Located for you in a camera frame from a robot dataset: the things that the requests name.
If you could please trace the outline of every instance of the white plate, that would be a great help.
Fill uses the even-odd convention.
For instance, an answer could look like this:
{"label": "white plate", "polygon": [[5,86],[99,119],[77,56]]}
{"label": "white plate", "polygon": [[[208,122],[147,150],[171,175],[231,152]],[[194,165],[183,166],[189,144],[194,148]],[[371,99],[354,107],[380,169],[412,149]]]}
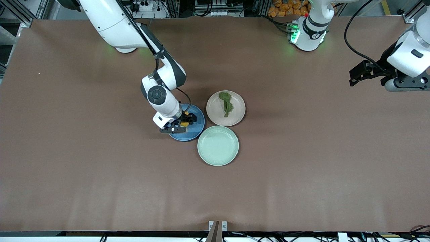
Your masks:
{"label": "white plate", "polygon": [[[219,93],[229,93],[233,110],[227,118],[224,117],[224,101],[219,99]],[[242,97],[232,91],[220,91],[212,95],[206,104],[206,112],[209,119],[220,126],[233,126],[239,123],[245,115],[245,102]]]}

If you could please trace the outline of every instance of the plate rim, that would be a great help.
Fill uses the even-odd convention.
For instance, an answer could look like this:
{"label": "plate rim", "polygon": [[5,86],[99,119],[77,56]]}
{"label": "plate rim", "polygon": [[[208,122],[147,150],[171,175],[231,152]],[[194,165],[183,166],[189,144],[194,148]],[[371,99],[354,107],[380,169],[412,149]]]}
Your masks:
{"label": "plate rim", "polygon": [[[242,103],[243,103],[243,115],[242,115],[242,117],[240,117],[240,119],[239,119],[237,122],[235,122],[235,123],[233,123],[233,124],[230,124],[230,125],[222,125],[222,124],[218,124],[217,122],[213,121],[213,119],[211,118],[211,116],[209,115],[209,112],[208,112],[209,100],[210,100],[213,96],[215,96],[216,94],[218,94],[218,93],[222,93],[222,92],[230,92],[230,93],[234,93],[234,94],[236,94],[236,95],[240,98],[240,101],[242,101]],[[208,115],[209,120],[210,120],[210,121],[212,121],[214,124],[216,124],[216,125],[218,125],[218,126],[223,126],[223,127],[231,127],[231,126],[234,126],[234,125],[236,125],[236,124],[238,124],[238,123],[240,123],[240,122],[242,121],[243,117],[245,116],[245,113],[246,113],[246,104],[245,104],[245,100],[243,100],[242,96],[240,96],[240,95],[239,95],[239,94],[237,94],[236,92],[233,92],[233,91],[230,91],[230,90],[218,91],[218,92],[216,92],[216,93],[212,94],[212,96],[210,96],[210,97],[209,97],[209,99],[208,99],[208,101],[206,102],[206,114]]]}
{"label": "plate rim", "polygon": [[[226,131],[226,129],[227,130],[229,130],[229,131],[231,131],[232,133],[233,133],[233,135],[234,135],[234,143],[235,144],[237,144],[237,149],[235,150],[235,152],[234,152],[234,156],[233,156],[233,158],[229,161],[229,162],[227,162],[227,163],[225,163],[225,164],[210,164],[209,162],[207,162],[203,157],[202,157],[202,155],[200,154],[200,149],[199,149],[199,147],[201,146],[201,143],[203,142],[200,138],[202,138],[202,137],[204,137],[205,136],[205,132],[207,131],[207,130],[210,130],[210,129],[214,129],[214,128],[220,128],[221,127],[221,129],[224,129],[225,131]],[[199,139],[197,140],[197,153],[199,153],[199,156],[200,156],[200,158],[206,163],[206,164],[208,164],[208,165],[211,165],[211,166],[225,166],[225,165],[227,165],[227,164],[229,164],[229,163],[231,163],[236,157],[237,157],[237,154],[239,153],[239,139],[237,138],[237,135],[236,135],[236,133],[233,131],[233,130],[231,130],[230,128],[227,128],[226,126],[222,126],[222,125],[214,125],[214,126],[211,126],[211,127],[209,127],[209,128],[207,128],[207,129],[205,129],[201,134],[200,134],[200,137],[199,137]]]}

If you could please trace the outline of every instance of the yellow tape strip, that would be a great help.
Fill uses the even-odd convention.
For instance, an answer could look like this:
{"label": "yellow tape strip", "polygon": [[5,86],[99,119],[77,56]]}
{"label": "yellow tape strip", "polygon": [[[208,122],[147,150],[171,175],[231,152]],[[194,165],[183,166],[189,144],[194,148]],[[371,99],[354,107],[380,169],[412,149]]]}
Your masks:
{"label": "yellow tape strip", "polygon": [[382,8],[384,9],[385,16],[390,16],[390,9],[388,8],[387,0],[382,0]]}

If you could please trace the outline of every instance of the blue plate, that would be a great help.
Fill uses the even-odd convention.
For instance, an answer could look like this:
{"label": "blue plate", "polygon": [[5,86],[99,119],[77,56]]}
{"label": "blue plate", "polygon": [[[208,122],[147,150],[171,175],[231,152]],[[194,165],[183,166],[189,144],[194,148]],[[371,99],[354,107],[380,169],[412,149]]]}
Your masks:
{"label": "blue plate", "polygon": [[[182,103],[181,104],[182,110],[187,109],[188,103]],[[190,109],[188,110],[189,113],[194,113],[194,115],[197,117],[197,122],[194,124],[190,124],[187,127],[187,132],[185,133],[174,133],[169,134],[173,139],[179,140],[179,141],[190,141],[195,138],[197,138],[205,128],[205,115],[203,114],[202,110],[200,108],[194,106],[191,104]]]}

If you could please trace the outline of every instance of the brown tabletop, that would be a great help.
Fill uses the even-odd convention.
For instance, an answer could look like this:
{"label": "brown tabletop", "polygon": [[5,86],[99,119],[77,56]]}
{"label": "brown tabletop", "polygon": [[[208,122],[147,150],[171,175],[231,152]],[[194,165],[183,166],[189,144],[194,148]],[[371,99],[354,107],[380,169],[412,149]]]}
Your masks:
{"label": "brown tabletop", "polygon": [[[205,109],[220,90],[246,115],[240,151],[212,167],[197,141],[158,132],[140,91],[149,50],[120,54],[89,21],[34,21],[1,84],[0,230],[409,231],[430,223],[430,98],[350,87],[362,59],[335,18],[306,53],[266,19],[155,20]],[[350,43],[379,59],[407,26],[357,18]],[[175,96],[187,100],[178,91]],[[213,126],[207,121],[206,127]]]}

